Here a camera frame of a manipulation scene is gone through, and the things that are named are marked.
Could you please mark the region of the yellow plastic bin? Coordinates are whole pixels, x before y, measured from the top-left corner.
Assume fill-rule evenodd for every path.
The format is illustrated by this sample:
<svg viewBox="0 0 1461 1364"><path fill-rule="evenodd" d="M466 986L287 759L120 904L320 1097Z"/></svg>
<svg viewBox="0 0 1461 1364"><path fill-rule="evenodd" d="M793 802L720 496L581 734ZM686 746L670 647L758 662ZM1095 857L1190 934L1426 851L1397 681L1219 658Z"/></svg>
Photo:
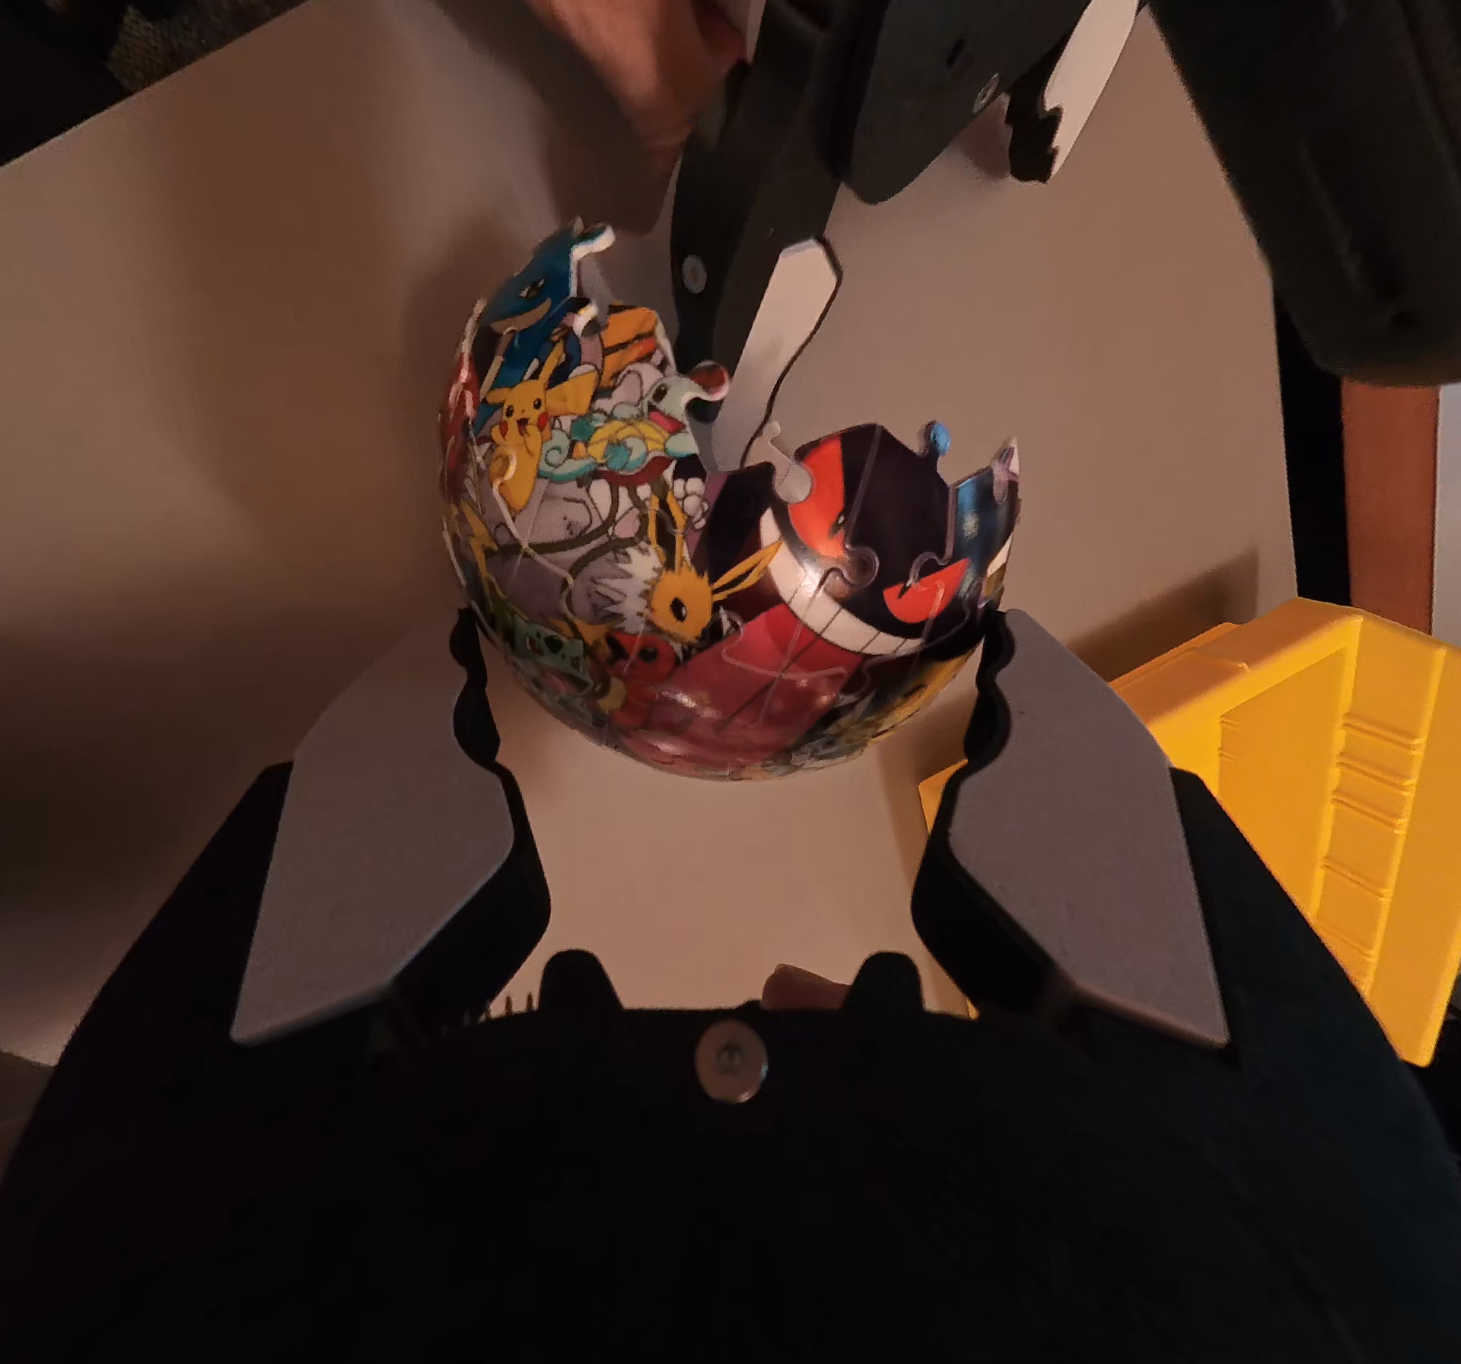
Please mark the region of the yellow plastic bin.
<svg viewBox="0 0 1461 1364"><path fill-rule="evenodd" d="M1214 797L1397 1054L1429 1064L1457 980L1457 650L1290 601L1106 685L1173 783Z"/></svg>

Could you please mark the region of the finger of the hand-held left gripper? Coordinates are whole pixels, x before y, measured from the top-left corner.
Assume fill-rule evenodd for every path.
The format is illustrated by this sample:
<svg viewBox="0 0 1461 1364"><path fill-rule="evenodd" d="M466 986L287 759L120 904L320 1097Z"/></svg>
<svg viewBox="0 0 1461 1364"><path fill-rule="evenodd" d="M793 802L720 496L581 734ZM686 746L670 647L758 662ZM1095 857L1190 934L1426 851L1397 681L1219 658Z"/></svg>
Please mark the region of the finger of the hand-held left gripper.
<svg viewBox="0 0 1461 1364"><path fill-rule="evenodd" d="M1048 184L1081 136L1121 59L1141 0L1090 0L1079 19L1007 93L1008 171Z"/></svg>
<svg viewBox="0 0 1461 1364"><path fill-rule="evenodd" d="M825 239L784 248L758 302L730 386L709 425L709 465L741 466L771 419L776 392L825 319L841 286L841 267Z"/></svg>

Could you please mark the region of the brown wooden post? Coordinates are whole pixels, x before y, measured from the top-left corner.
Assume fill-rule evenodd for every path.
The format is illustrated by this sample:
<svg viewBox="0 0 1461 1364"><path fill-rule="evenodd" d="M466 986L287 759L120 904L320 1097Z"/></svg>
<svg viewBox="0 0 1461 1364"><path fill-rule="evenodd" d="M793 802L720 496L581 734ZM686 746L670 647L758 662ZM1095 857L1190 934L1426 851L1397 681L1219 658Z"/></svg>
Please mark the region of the brown wooden post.
<svg viewBox="0 0 1461 1364"><path fill-rule="evenodd" d="M1340 384L1348 601L1432 631L1437 387Z"/></svg>

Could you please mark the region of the person's right hand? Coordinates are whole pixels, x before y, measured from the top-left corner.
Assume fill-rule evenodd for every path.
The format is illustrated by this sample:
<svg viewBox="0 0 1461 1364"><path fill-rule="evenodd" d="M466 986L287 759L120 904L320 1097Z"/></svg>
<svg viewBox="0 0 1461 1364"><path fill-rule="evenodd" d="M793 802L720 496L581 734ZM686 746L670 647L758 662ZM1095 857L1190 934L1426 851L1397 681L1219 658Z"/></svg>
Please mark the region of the person's right hand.
<svg viewBox="0 0 1461 1364"><path fill-rule="evenodd" d="M847 993L847 985L782 964L765 979L758 1005L776 1012L836 1012Z"/></svg>

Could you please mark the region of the colourful cartoon puzzle ball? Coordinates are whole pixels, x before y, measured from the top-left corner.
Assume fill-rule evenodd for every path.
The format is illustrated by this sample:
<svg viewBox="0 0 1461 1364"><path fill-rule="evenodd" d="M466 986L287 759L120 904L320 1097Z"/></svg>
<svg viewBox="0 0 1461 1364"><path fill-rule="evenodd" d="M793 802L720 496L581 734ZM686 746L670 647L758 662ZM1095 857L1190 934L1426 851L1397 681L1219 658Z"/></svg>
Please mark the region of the colourful cartoon puzzle ball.
<svg viewBox="0 0 1461 1364"><path fill-rule="evenodd" d="M709 465L732 375L679 368L660 315L591 286L578 220L477 300L437 417L444 542L466 602L548 715L668 773L849 760L967 666L1019 515L1013 441L959 481L945 427L868 424L771 468Z"/></svg>

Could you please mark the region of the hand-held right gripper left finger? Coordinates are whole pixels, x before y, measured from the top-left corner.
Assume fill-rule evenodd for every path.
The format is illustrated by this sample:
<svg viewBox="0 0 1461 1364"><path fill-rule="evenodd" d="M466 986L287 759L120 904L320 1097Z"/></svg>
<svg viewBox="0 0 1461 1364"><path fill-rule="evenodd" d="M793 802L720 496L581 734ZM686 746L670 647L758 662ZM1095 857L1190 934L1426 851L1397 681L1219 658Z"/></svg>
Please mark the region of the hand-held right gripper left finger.
<svg viewBox="0 0 1461 1364"><path fill-rule="evenodd" d="M287 775L230 1037L365 1015L412 1039L482 1020L545 936L548 881L499 759L467 609L396 643Z"/></svg>

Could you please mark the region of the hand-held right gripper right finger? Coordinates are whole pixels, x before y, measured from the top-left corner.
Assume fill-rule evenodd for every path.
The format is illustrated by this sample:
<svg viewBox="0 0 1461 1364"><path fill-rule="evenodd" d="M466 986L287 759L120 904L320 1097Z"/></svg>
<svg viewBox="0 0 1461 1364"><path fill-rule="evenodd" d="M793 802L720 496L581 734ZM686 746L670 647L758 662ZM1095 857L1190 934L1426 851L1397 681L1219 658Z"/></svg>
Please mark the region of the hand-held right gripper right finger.
<svg viewBox="0 0 1461 1364"><path fill-rule="evenodd" d="M1060 1026L1098 1012L1228 1042L1170 762L1024 612L989 621L912 923L973 1015Z"/></svg>

